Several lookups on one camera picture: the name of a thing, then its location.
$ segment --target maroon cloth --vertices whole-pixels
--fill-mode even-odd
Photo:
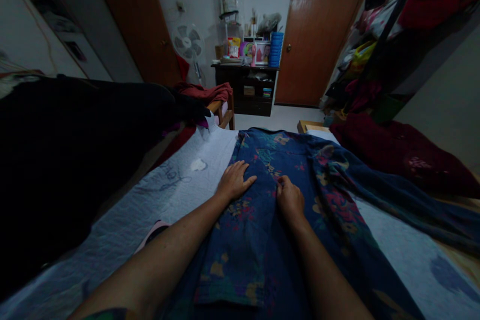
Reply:
[[[376,124],[365,114],[349,113],[330,131],[370,168],[403,176],[425,191],[480,199],[480,184],[449,152],[413,126],[397,121]]]
[[[345,87],[345,92],[351,95],[354,92],[358,82],[359,80],[355,79],[349,83]],[[380,84],[378,81],[370,80],[361,84],[357,96],[353,100],[349,111],[358,112],[363,110],[370,102],[376,99],[380,90],[382,90],[382,84]]]
[[[178,62],[178,67],[180,69],[181,79],[185,81],[190,70],[190,64],[186,62],[183,57],[180,57],[177,54],[175,54],[175,56],[176,56],[176,61]]]
[[[210,89],[205,89],[201,85],[178,82],[175,84],[174,88],[180,94],[203,101],[205,105],[218,100],[226,102],[229,99],[229,95],[232,95],[234,92],[228,82]]]
[[[478,0],[407,0],[398,23],[405,29],[433,29]]]

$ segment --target plastic bottle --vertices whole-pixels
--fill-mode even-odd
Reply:
[[[323,118],[323,127],[329,128],[334,122],[335,110],[330,110],[330,114]]]

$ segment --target white floor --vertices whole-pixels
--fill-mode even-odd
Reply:
[[[297,124],[300,120],[322,123],[324,116],[323,111],[318,108],[273,105],[270,117],[235,114],[235,130],[255,127],[298,133]]]

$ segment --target cardboard box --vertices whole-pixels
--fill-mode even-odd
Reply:
[[[243,95],[255,96],[255,86],[243,86]]]

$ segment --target electric fan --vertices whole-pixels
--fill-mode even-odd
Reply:
[[[202,85],[202,73],[198,59],[204,50],[204,39],[197,27],[191,25],[178,25],[171,33],[173,47],[178,55],[193,65],[198,82]]]

